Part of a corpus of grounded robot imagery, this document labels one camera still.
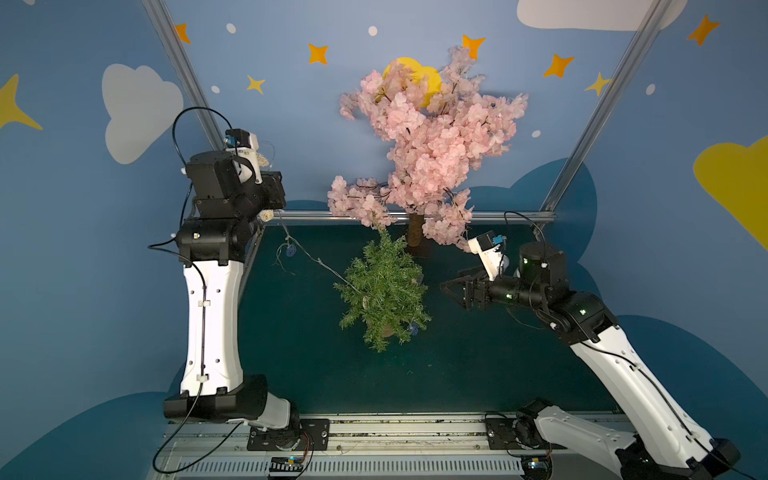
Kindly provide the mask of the small green christmas tree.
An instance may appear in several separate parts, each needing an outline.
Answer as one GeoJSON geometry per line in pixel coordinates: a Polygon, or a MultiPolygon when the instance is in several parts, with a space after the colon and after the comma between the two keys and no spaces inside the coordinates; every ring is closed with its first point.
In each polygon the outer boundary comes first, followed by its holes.
{"type": "Polygon", "coordinates": [[[412,327],[423,331],[431,321],[424,305],[428,287],[423,271],[406,251],[405,239],[393,238],[385,229],[368,242],[334,285],[347,311],[339,321],[343,329],[361,322],[364,343],[382,353],[390,342],[411,340],[412,327]]]}

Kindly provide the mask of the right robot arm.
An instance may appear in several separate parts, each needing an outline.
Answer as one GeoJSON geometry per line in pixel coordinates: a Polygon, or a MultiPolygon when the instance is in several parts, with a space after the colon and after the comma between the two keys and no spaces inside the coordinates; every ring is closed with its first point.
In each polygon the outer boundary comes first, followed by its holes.
{"type": "Polygon", "coordinates": [[[590,368],[634,428],[602,427],[537,399],[516,414],[517,443],[562,446],[622,479],[715,479],[734,470],[737,447],[685,412],[598,296],[570,288],[562,250],[546,241],[526,243],[512,267],[500,236],[483,234],[469,248],[481,267],[462,271],[441,290],[465,309],[499,304],[532,312],[590,368]]]}

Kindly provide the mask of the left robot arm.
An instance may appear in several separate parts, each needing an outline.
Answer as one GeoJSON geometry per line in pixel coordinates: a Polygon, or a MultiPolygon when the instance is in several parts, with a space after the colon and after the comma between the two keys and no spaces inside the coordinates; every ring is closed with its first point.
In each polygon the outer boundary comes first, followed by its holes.
{"type": "Polygon", "coordinates": [[[186,164],[196,211],[182,222],[173,254],[183,265],[189,337],[179,391],[163,404],[168,419],[243,420],[273,431],[299,427],[296,407],[270,393],[264,375],[244,374],[238,349],[247,246],[259,214],[285,205],[281,174],[261,172],[258,157],[254,147],[230,147],[186,164]]]}

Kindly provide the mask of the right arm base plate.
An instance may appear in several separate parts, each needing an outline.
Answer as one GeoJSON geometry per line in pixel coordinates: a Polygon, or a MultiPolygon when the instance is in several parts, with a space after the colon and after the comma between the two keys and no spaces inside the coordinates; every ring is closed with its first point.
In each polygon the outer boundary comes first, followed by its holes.
{"type": "Polygon", "coordinates": [[[483,424],[491,450],[562,449],[562,446],[543,439],[532,415],[508,416],[500,412],[488,412],[483,415],[483,424]]]}

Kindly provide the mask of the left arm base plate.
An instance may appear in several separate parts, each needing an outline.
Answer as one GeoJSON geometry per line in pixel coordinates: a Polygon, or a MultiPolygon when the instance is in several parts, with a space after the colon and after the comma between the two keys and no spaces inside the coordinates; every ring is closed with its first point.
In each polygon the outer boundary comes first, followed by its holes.
{"type": "Polygon", "coordinates": [[[280,430],[250,429],[248,451],[326,451],[330,439],[330,420],[302,418],[299,423],[280,430]]]}

